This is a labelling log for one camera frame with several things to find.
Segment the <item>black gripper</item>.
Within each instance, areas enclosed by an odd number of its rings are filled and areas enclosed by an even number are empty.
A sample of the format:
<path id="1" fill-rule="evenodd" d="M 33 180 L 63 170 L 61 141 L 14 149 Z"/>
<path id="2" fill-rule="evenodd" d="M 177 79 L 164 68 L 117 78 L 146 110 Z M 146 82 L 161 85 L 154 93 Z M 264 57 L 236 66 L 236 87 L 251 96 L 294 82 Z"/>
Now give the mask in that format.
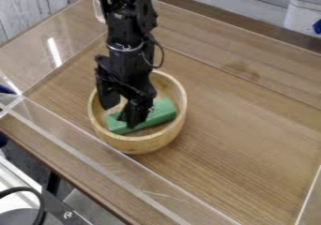
<path id="1" fill-rule="evenodd" d="M 138 46 L 108 43 L 109 55 L 97 55 L 97 92 L 105 110 L 129 101 L 117 117 L 118 121 L 136 128 L 148 120 L 157 96 L 150 75 L 154 61 L 154 44 L 142 42 Z"/>

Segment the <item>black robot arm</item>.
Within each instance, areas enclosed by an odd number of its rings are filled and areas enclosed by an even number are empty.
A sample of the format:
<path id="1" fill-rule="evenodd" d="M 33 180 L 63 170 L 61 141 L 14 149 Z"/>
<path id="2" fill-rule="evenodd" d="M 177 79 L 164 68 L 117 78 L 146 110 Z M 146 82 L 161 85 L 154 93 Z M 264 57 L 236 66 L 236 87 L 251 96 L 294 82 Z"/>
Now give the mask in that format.
<path id="1" fill-rule="evenodd" d="M 105 110 L 128 102 L 118 119 L 136 128 L 149 117 L 157 91 L 152 72 L 162 67 L 154 61 L 160 47 L 152 30 L 158 14 L 152 0 L 97 0 L 109 27 L 106 55 L 96 56 L 97 93 Z"/>

